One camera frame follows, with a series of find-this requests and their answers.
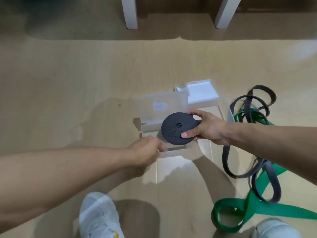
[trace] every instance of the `shoe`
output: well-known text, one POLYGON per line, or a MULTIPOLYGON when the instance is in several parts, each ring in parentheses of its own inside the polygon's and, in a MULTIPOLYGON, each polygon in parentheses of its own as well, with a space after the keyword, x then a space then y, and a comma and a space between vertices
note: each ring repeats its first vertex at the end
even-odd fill
POLYGON ((99 192, 86 195, 80 208, 81 238, 124 238, 112 199, 99 192))
POLYGON ((256 226, 251 238, 301 238, 301 234, 282 220, 269 218, 256 226))

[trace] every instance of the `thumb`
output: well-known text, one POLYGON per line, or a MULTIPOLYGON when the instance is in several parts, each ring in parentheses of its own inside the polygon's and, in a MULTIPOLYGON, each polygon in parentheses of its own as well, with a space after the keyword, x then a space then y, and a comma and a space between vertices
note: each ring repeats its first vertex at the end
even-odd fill
POLYGON ((188 130, 184 133, 181 134, 181 137, 182 138, 191 138, 191 137, 195 137, 196 135, 199 135, 200 132, 199 132, 199 128, 198 126, 196 128, 193 128, 191 130, 188 130))

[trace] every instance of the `hand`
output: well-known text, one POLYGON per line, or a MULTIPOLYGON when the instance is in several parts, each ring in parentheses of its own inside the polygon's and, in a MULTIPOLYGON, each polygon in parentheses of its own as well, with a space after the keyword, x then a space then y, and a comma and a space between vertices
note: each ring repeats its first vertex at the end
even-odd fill
POLYGON ((136 165, 148 166, 156 161, 159 152, 167 151, 164 144, 152 136, 140 138, 128 148, 132 152, 132 157, 136 165))
POLYGON ((218 118, 212 113, 193 110, 187 112, 188 114, 197 115, 201 117, 202 120, 198 120, 200 124, 187 132, 181 134, 183 138, 197 137, 199 139, 209 139, 215 144, 219 145, 229 145, 228 141, 224 138, 224 133, 226 131, 228 122, 218 118))

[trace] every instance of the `green resistance band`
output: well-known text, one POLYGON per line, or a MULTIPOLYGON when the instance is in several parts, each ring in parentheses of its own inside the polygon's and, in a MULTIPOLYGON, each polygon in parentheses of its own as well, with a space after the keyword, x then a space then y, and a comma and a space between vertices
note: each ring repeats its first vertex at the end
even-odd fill
MULTIPOLYGON (((259 111, 252 108, 251 115, 252 119, 258 123, 265 124, 265 120, 262 118, 261 115, 258 114, 259 111)), ((241 109, 239 112, 234 116, 235 121, 238 122, 243 119, 244 110, 241 109)), ((287 171, 287 169, 273 164, 273 168, 276 172, 276 175, 280 175, 287 171)), ((266 172, 262 172, 259 177, 256 179, 256 186, 259 193, 262 195, 269 184, 269 179, 266 172)), ((267 203, 259 200, 259 198, 254 194, 253 190, 250 189, 247 197, 245 199, 238 199, 238 198, 225 198, 218 200, 211 213, 212 220, 216 223, 216 225, 224 230, 225 232, 229 233, 236 233, 238 232, 241 227, 248 222, 254 214, 262 214, 262 215, 269 215, 269 216, 283 216, 283 217, 291 217, 291 218, 299 218, 299 219, 310 219, 310 220, 317 220, 317 213, 312 212, 310 210, 291 206, 291 205, 284 205, 278 203, 267 203), (240 216, 242 221, 239 225, 235 227, 228 227, 220 223, 219 221, 219 212, 221 209, 232 210, 232 215, 240 216)))

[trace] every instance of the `black resistance band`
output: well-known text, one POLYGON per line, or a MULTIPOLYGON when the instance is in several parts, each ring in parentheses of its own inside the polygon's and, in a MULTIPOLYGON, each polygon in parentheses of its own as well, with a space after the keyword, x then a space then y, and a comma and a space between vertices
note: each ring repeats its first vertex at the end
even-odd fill
POLYGON ((162 123, 162 135, 167 142, 174 145, 184 145, 193 141, 192 138, 182 138, 180 135, 198 126, 192 115, 186 113, 173 113, 166 117, 162 123))
MULTIPOLYGON (((263 86, 263 85, 254 86, 248 92, 247 95, 240 96, 236 100, 233 101, 233 103, 230 105, 230 111, 232 112, 232 115, 234 115, 234 108, 235 108, 236 103, 242 98, 245 98, 244 105, 243 105, 244 107, 241 108, 238 111, 238 113, 234 116, 236 122, 243 122, 243 119, 245 117, 248 123, 256 123, 256 121, 257 121, 261 124, 272 125, 267 120, 267 116, 269 116, 269 114, 270 114, 269 106, 271 106, 276 101, 276 94, 274 93, 273 90, 271 90, 270 88, 263 86), (270 95, 271 102, 269 104, 266 104, 262 99, 260 99, 257 96, 254 96, 253 90, 255 90, 255 89, 262 90, 262 91, 266 92, 268 95, 270 95), (253 99, 258 100, 262 104, 262 106, 260 108, 251 108, 251 103, 252 103, 253 99), (265 110, 265 115, 260 112, 261 109, 265 110)), ((249 177, 251 177, 252 189, 253 189, 254 193, 256 194, 256 196, 260 200, 266 201, 266 202, 272 202, 272 203, 279 202, 279 200, 281 199, 281 186, 280 186, 280 183, 277 179, 274 168, 272 166, 273 165, 272 162, 270 162, 264 158, 256 157, 256 162, 249 171, 247 171, 246 173, 244 173, 242 175, 235 175, 230 171, 230 169, 228 167, 229 151, 230 151, 230 146, 224 146, 223 153, 222 153, 222 163, 224 166, 224 171, 230 177, 235 178, 235 179, 236 178, 249 178, 249 177), (263 172, 267 172, 268 179, 273 187, 274 193, 273 193, 273 197, 270 200, 265 200, 261 196, 261 194, 258 192, 258 189, 256 187, 256 178, 257 178, 259 171, 261 169, 263 172)))

